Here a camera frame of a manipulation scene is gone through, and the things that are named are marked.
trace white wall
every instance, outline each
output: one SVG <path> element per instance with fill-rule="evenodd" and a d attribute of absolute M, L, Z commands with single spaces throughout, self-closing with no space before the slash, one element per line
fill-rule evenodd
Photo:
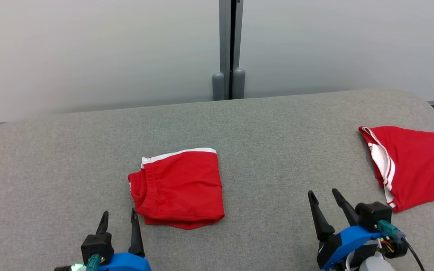
<path fill-rule="evenodd" d="M 371 87 L 434 101 L 434 1 L 245 0 L 246 97 Z"/>
<path fill-rule="evenodd" d="M 0 122 L 212 100 L 219 2 L 0 0 Z"/>

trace teal connector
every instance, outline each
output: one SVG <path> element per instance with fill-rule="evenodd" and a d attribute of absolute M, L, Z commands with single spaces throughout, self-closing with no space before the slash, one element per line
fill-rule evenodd
<path fill-rule="evenodd" d="M 88 260 L 88 264 L 86 265 L 86 271 L 97 271 L 100 268 L 100 255 L 93 254 Z"/>
<path fill-rule="evenodd" d="M 379 220 L 377 223 L 377 230 L 384 233 L 385 235 L 388 235 L 389 237 L 393 237 L 395 240 L 400 240 L 401 238 L 405 238 L 406 235 L 401 232 L 401 230 L 398 230 L 396 226 L 389 223 L 386 220 Z"/>

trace cable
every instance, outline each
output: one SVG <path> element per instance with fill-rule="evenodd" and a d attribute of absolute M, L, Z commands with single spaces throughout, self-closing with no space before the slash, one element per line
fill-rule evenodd
<path fill-rule="evenodd" d="M 420 261 L 420 259 L 418 258 L 418 255 L 416 254 L 415 250 L 411 247 L 411 245 L 408 243 L 408 240 L 406 240 L 405 237 L 401 238 L 401 240 L 403 242 L 405 242 L 405 244 L 408 246 L 408 249 L 411 251 L 411 253 L 413 254 L 413 257 L 415 257 L 416 262 L 418 263 L 418 265 L 420 266 L 420 269 L 422 271 L 425 271 L 425 268 L 423 267 L 422 262 Z"/>
<path fill-rule="evenodd" d="M 379 248 L 379 250 L 382 249 L 382 245 L 381 245 L 381 240 L 380 239 L 376 239 L 377 240 L 377 248 Z"/>
<path fill-rule="evenodd" d="M 381 240 L 381 242 L 384 242 L 388 247 L 392 247 L 392 245 L 387 240 Z"/>
<path fill-rule="evenodd" d="M 381 242 L 383 242 L 384 245 L 386 245 L 386 247 L 389 249 L 389 251 L 391 251 L 391 253 L 394 252 L 394 250 L 391 248 L 392 247 L 391 243 L 389 243 L 387 240 L 384 239 L 381 239 Z"/>
<path fill-rule="evenodd" d="M 351 251 L 350 254 L 348 254 L 348 257 L 346 258 L 346 271 L 351 271 L 351 259 L 354 257 L 354 255 L 354 251 Z"/>

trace black cable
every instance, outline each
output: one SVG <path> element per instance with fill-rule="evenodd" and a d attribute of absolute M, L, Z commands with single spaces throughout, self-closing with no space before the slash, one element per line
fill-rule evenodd
<path fill-rule="evenodd" d="M 423 267 L 422 262 L 420 261 L 420 259 L 418 258 L 418 255 L 416 254 L 415 250 L 411 247 L 411 245 L 408 243 L 408 241 L 406 240 L 406 238 L 401 238 L 401 240 L 403 242 L 405 242 L 405 244 L 408 246 L 408 249 L 411 251 L 411 253 L 413 254 L 413 257 L 415 257 L 416 262 L 418 263 L 418 265 L 420 266 L 420 269 L 422 271 L 425 271 L 425 268 Z"/>

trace folded red shorts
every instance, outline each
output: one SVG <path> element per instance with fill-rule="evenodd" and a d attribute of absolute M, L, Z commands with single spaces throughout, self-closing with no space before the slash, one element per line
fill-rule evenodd
<path fill-rule="evenodd" d="M 128 175 L 131 196 L 145 224 L 192 230 L 224 217 L 217 152 L 186 149 L 142 158 Z"/>
<path fill-rule="evenodd" d="M 434 132 L 395 126 L 362 126 L 359 131 L 393 211 L 434 201 Z"/>

